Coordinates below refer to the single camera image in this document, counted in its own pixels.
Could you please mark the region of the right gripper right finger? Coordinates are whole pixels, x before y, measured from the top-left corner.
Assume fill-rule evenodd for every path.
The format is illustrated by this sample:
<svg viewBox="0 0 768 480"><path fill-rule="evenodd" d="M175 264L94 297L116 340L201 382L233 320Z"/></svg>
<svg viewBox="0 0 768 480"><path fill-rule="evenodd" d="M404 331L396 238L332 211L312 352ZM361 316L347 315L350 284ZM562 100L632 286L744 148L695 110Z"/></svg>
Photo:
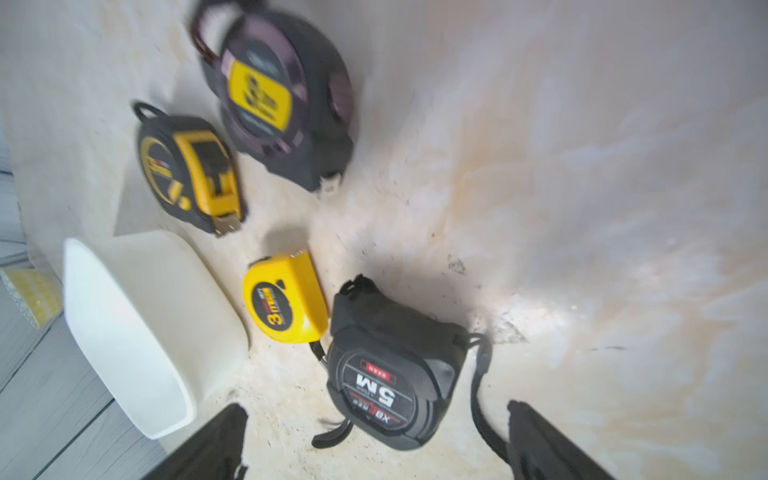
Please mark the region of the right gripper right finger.
<svg viewBox="0 0 768 480"><path fill-rule="evenodd" d="M515 479L613 479L526 402L508 404L507 457Z"/></svg>

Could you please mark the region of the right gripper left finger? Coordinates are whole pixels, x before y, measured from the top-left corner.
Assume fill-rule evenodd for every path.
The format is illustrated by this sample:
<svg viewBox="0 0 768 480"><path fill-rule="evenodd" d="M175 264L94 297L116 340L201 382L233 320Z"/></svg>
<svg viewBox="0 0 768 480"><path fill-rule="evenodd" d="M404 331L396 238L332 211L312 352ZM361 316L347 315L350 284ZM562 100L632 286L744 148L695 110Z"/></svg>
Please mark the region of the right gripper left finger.
<svg viewBox="0 0 768 480"><path fill-rule="evenodd" d="M243 479L248 469L242 459L247 421L241 405L228 405L144 479Z"/></svg>

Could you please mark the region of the dark grey 5M tape measure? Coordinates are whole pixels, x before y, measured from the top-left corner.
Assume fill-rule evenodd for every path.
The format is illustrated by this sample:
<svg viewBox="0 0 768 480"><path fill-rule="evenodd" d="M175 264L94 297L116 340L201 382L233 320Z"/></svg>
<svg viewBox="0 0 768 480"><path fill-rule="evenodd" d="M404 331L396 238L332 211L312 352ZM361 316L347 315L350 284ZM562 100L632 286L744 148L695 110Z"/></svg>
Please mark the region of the dark grey 5M tape measure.
<svg viewBox="0 0 768 480"><path fill-rule="evenodd" d="M478 399L492 360L487 336L397 303L364 275L346 282L335 295L330 332L329 349L316 352L325 361L328 393L344 419L314 436L314 448L341 444L353 428L395 450L422 447L436 433L467 353L475 348L473 424L499 458L507 457L507 444L484 417Z"/></svg>

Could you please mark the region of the small yellow tape measure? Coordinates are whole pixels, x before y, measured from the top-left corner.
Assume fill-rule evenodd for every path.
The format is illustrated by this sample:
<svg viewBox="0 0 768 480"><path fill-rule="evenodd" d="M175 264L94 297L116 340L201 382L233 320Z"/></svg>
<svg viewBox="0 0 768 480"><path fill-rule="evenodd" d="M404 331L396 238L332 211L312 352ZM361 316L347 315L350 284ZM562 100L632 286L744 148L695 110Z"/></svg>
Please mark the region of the small yellow tape measure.
<svg viewBox="0 0 768 480"><path fill-rule="evenodd" d="M255 325L284 344L306 344L321 364L321 339L329 328L329 311L311 255L302 249L252 263L243 279L245 306Z"/></svg>

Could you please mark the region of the black yellow 3m tape measure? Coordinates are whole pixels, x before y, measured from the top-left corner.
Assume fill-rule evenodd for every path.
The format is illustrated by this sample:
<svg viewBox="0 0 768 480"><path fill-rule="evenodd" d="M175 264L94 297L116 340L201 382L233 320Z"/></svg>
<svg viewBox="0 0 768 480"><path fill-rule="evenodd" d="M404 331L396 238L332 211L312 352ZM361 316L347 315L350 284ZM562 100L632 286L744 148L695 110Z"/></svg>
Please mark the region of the black yellow 3m tape measure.
<svg viewBox="0 0 768 480"><path fill-rule="evenodd" d="M161 208L170 216L217 237L245 220L232 155L203 118L169 115L141 101L131 104L139 120L138 161Z"/></svg>

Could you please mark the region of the round black tape measure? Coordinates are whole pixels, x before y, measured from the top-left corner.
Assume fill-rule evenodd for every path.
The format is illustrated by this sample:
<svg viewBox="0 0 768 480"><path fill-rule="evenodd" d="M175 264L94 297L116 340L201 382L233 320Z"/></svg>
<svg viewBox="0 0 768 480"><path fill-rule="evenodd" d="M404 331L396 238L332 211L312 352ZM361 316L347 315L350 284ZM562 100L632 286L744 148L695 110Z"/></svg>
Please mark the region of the round black tape measure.
<svg viewBox="0 0 768 480"><path fill-rule="evenodd" d="M219 50L203 37L216 1L196 4L189 34L227 134L240 153L320 197L352 159L354 96L344 60L315 26L264 1L240 1Z"/></svg>

